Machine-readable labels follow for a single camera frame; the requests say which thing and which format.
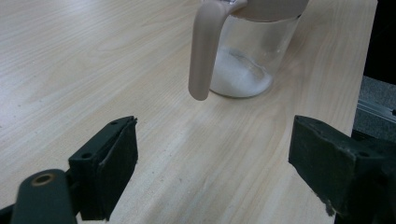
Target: pitcher handle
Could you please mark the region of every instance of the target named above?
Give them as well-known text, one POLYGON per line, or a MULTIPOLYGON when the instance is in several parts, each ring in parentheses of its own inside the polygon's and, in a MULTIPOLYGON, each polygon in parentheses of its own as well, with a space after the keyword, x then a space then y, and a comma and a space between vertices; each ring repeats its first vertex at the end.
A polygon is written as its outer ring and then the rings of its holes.
POLYGON ((189 92, 203 101, 209 94, 219 37, 227 17, 248 0, 206 0, 195 16, 192 31, 189 92))

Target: gripper screw hole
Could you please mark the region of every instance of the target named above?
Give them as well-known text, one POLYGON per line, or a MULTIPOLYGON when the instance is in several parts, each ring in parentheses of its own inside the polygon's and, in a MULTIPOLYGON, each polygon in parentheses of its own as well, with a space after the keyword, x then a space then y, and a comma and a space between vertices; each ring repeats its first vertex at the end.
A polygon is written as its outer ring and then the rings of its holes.
POLYGON ((370 155, 367 152, 359 152, 359 155, 363 157, 370 157, 370 155))
POLYGON ((91 156, 92 156, 92 154, 87 152, 87 153, 82 154, 81 158, 82 159, 89 159, 91 156))

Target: white powder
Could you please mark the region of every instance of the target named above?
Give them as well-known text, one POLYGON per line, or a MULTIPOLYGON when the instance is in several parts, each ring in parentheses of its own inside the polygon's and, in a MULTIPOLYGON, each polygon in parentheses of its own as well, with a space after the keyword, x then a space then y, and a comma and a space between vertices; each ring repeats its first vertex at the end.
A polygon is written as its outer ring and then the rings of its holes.
POLYGON ((264 67, 235 49, 219 49, 210 89, 221 95, 249 97, 257 95, 273 81, 264 67))

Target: light wood grain surface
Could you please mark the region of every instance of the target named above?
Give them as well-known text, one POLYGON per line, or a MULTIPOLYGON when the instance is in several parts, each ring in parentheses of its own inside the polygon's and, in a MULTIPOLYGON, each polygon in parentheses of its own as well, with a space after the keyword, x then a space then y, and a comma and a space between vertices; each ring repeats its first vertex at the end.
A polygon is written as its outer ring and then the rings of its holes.
POLYGON ((139 162, 110 223, 332 223, 288 164, 291 127, 351 133, 376 1, 312 0, 268 92, 204 102, 187 90, 199 5, 0 2, 0 207, 134 115, 139 162))

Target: wooden table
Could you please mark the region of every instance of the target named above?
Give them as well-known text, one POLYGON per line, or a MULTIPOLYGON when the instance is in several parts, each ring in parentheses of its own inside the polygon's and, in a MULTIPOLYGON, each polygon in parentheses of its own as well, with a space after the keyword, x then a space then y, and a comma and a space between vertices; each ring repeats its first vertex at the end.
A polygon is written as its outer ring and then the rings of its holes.
POLYGON ((350 134, 375 0, 315 0, 274 86, 187 90, 198 0, 0 2, 0 206, 113 119, 139 162, 110 223, 332 223, 288 163, 294 115, 350 134))

